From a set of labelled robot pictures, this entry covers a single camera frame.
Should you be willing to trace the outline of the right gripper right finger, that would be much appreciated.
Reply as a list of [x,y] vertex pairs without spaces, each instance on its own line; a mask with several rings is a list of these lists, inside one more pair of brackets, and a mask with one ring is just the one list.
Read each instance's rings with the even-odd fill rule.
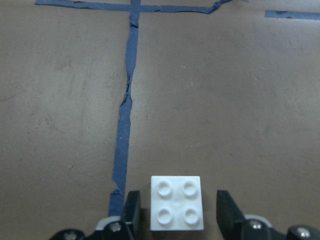
[[242,238],[242,226],[246,219],[227,190],[217,190],[216,221],[224,240]]

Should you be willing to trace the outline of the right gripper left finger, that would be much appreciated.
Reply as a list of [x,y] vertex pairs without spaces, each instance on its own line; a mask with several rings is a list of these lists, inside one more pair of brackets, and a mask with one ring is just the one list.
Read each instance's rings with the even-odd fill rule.
[[141,192],[129,191],[123,207],[120,220],[127,226],[131,239],[138,240],[140,237],[141,219]]

